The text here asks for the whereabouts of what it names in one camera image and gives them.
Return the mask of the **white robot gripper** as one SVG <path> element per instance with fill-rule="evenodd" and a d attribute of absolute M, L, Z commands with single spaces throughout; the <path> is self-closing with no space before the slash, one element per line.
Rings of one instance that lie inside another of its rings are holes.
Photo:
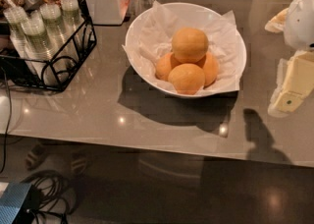
<path fill-rule="evenodd" d="M 280 60 L 268 107 L 269 115 L 283 118 L 314 90 L 314 52 L 309 52 L 314 49 L 314 0 L 293 0 L 267 22 L 265 30 L 284 31 L 285 43 L 298 50 L 288 60 Z"/>

